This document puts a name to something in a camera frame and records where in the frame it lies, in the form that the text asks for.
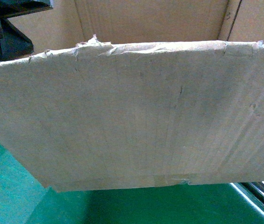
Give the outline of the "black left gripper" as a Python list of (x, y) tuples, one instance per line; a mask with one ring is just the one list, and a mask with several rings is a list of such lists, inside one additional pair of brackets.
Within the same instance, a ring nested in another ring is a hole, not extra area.
[(0, 61), (34, 52), (32, 41), (8, 19), (53, 8), (52, 0), (0, 0)]

